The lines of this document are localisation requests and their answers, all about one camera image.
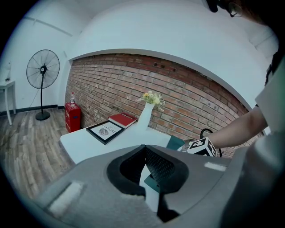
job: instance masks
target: flowers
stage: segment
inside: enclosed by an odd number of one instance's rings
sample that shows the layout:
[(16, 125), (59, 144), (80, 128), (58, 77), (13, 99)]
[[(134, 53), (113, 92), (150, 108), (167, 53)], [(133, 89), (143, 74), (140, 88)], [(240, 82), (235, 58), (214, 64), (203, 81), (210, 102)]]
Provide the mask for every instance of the flowers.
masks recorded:
[(161, 106), (165, 105), (165, 101), (162, 99), (160, 94), (153, 93), (152, 91), (148, 91), (144, 93), (142, 97), (138, 101), (145, 101), (152, 105), (155, 105), (159, 111), (163, 112)]

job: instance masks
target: white table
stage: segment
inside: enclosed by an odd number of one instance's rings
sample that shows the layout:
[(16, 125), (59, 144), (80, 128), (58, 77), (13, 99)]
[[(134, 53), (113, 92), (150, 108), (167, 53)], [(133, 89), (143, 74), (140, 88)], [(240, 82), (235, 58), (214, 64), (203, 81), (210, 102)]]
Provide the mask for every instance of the white table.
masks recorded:
[(8, 105), (8, 88), (11, 86), (13, 88), (13, 92), (12, 92), (12, 95), (13, 95), (13, 98), (12, 98), (12, 100), (13, 100), (13, 111), (14, 111), (14, 114), (16, 114), (15, 81), (2, 81), (2, 82), (0, 82), (0, 90), (4, 90), (5, 106), (6, 106), (8, 121), (9, 121), (10, 125), (12, 125), (12, 121), (11, 121), (9, 105)]
[[(169, 135), (149, 127), (144, 132), (137, 131), (136, 125), (137, 123), (134, 123), (128, 127), (106, 145), (99, 142), (88, 133), (86, 129), (65, 134), (61, 136), (60, 141), (75, 164), (94, 156), (141, 144), (157, 145), (161, 147), (167, 146), (170, 140)], [(149, 174), (150, 172), (145, 166), (141, 173), (140, 186), (144, 187), (146, 190), (147, 205), (153, 212), (157, 212), (159, 194), (144, 183), (144, 180)]]

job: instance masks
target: person's arm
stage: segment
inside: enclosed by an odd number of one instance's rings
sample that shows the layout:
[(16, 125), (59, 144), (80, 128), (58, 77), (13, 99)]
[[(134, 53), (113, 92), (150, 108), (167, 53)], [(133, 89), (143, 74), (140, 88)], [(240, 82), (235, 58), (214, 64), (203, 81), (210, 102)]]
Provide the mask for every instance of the person's arm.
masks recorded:
[(267, 127), (259, 107), (234, 120), (220, 131), (208, 137), (215, 148), (234, 147), (245, 143)]

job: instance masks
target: red fire extinguisher box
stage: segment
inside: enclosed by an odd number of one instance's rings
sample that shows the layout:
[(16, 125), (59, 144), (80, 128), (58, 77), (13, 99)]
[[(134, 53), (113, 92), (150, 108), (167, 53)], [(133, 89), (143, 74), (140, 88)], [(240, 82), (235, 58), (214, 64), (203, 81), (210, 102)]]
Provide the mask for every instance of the red fire extinguisher box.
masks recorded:
[(81, 109), (78, 105), (65, 104), (65, 126), (68, 132), (80, 129)]

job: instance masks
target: red book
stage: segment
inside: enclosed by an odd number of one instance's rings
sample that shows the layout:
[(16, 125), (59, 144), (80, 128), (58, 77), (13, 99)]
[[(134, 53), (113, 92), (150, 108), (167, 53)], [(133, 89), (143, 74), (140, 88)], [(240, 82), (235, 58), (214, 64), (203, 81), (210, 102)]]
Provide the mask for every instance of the red book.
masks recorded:
[(108, 120), (112, 121), (115, 124), (118, 124), (123, 128), (127, 128), (131, 126), (134, 122), (136, 122), (138, 119), (127, 113), (120, 113), (114, 116), (110, 116)]

